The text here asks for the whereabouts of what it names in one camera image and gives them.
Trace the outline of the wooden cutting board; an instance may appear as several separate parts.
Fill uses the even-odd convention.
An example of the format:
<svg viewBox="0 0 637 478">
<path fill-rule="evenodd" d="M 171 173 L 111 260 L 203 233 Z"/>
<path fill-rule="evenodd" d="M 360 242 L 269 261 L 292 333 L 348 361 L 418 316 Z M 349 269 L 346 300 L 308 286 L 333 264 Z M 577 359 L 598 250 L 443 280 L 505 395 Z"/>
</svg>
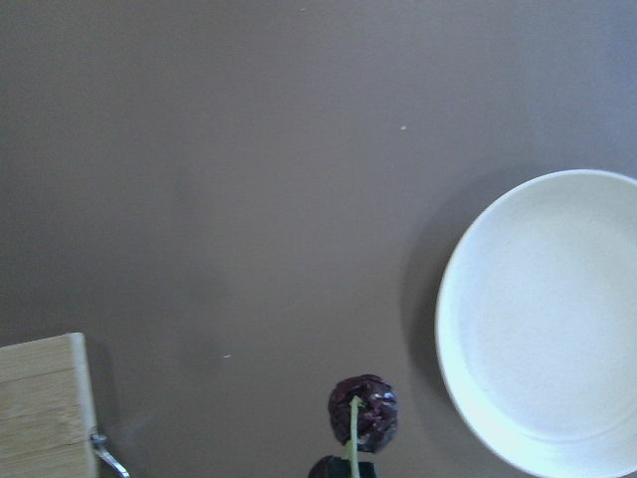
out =
<svg viewBox="0 0 637 478">
<path fill-rule="evenodd" d="M 1 475 L 115 477 L 130 472 L 99 432 L 85 336 L 1 349 Z"/>
</svg>

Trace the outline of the dark red cherry pair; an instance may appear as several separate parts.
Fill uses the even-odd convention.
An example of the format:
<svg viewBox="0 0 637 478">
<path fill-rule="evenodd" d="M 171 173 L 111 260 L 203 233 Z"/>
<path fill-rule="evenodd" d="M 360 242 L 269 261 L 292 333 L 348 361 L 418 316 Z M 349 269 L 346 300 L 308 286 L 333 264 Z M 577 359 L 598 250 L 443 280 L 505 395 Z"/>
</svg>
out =
<svg viewBox="0 0 637 478">
<path fill-rule="evenodd" d="M 381 451 L 397 431 L 398 400 L 392 385 L 374 374 L 345 378 L 330 393 L 327 410 L 343 451 L 321 458 L 308 476 L 377 478 L 375 465 L 359 455 Z"/>
</svg>

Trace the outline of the round cream plate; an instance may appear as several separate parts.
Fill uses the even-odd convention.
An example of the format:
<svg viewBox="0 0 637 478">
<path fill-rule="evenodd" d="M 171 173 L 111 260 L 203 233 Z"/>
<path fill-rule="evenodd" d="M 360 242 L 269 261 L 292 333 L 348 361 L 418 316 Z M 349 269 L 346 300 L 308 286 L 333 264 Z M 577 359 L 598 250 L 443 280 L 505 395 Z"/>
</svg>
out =
<svg viewBox="0 0 637 478">
<path fill-rule="evenodd" d="M 636 182 L 529 180 L 457 244 L 436 305 L 449 395 L 494 454 L 537 477 L 636 469 Z"/>
</svg>

